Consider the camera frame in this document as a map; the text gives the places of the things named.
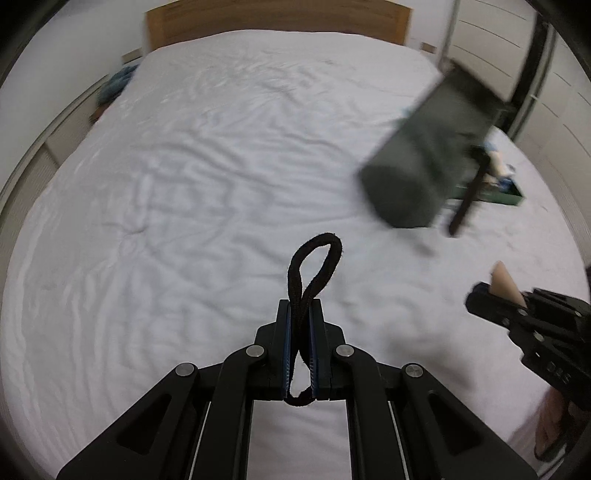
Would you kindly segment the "beige makeup sponge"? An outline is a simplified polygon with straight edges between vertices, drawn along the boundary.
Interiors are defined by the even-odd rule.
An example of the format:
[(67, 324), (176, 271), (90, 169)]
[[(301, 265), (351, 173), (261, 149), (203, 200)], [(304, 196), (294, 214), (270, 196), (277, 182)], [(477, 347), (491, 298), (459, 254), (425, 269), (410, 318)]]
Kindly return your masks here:
[(489, 292), (520, 307), (527, 307), (524, 296), (502, 261), (498, 261), (491, 271)]

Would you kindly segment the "green tray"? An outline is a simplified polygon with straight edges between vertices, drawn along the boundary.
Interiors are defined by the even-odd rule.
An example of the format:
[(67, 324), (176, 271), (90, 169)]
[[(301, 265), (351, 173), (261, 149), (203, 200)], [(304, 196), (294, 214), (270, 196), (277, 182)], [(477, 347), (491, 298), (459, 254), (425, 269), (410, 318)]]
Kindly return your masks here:
[(506, 206), (519, 206), (524, 200), (524, 195), (512, 179), (505, 179), (497, 183), (484, 182), (480, 186), (475, 200)]

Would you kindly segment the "blue edged cloth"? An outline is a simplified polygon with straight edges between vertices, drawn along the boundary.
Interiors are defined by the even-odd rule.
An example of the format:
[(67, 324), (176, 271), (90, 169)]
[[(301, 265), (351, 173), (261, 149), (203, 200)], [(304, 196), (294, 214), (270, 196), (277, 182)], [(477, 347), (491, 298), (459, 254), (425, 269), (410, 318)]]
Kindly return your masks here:
[(500, 192), (508, 192), (513, 183), (515, 168), (505, 162), (500, 151), (486, 148), (485, 153), (491, 160), (488, 173), (485, 175), (485, 183)]

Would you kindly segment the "dark green fabric box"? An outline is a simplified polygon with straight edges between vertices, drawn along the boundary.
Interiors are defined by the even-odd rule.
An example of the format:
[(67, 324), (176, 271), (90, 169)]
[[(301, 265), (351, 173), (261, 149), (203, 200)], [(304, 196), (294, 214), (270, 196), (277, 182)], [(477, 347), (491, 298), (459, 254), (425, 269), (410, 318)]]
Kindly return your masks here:
[(448, 227), (449, 234), (456, 235), (488, 173), (486, 137), (506, 110), (488, 85), (453, 61), (360, 169), (358, 178), (370, 207), (394, 228), (428, 227), (475, 168)]

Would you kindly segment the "white bed sheet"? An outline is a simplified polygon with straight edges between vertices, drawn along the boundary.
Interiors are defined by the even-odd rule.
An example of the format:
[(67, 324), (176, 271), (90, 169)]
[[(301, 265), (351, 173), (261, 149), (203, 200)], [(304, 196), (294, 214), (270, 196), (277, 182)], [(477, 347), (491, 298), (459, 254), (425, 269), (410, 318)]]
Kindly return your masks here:
[(5, 417), (37, 474), (60, 468), (177, 364), (252, 342), (290, 258), (332, 232), (325, 319), (377, 360), (418, 362), (526, 461), (547, 385), (470, 315), (503, 262), (523, 289), (588, 298), (583, 261), (534, 164), (501, 131), (517, 207), (457, 238), (394, 230), (356, 174), (439, 80), (419, 52), (342, 34), (229, 32), (152, 52), (29, 211), (3, 294)]

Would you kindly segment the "white wardrobe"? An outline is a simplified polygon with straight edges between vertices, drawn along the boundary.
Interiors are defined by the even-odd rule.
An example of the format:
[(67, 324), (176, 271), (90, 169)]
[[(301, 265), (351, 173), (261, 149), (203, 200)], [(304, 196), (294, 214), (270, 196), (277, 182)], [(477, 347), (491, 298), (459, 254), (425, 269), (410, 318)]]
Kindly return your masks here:
[(590, 79), (527, 1), (457, 1), (445, 56), (510, 106), (499, 128), (539, 170), (582, 249), (590, 244)]

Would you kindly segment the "blue clothes pile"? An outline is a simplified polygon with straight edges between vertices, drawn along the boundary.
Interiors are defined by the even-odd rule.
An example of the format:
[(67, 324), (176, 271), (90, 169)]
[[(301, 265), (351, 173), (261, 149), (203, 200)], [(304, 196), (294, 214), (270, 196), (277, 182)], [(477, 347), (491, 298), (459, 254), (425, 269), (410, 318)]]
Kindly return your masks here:
[(113, 102), (131, 81), (137, 68), (137, 65), (125, 66), (112, 75), (99, 89), (97, 106)]

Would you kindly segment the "wooden headboard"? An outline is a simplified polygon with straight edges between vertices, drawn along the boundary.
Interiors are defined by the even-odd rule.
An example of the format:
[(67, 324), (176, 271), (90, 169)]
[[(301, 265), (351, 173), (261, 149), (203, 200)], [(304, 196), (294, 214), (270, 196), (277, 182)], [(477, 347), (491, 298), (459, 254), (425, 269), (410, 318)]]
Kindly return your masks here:
[(404, 45), (413, 10), (370, 0), (175, 1), (145, 13), (152, 50), (238, 30), (332, 32)]

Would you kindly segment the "beige wall switch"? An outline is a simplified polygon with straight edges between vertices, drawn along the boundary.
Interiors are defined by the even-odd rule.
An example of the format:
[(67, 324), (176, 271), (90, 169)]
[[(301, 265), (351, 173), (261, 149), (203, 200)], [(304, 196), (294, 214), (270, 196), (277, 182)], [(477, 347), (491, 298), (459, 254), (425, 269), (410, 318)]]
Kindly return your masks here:
[(428, 53), (435, 53), (437, 51), (437, 47), (436, 46), (434, 46), (432, 44), (429, 44), (429, 43), (426, 43), (426, 42), (423, 42), (421, 44), (421, 49), (423, 51), (425, 51), (425, 52), (428, 52)]

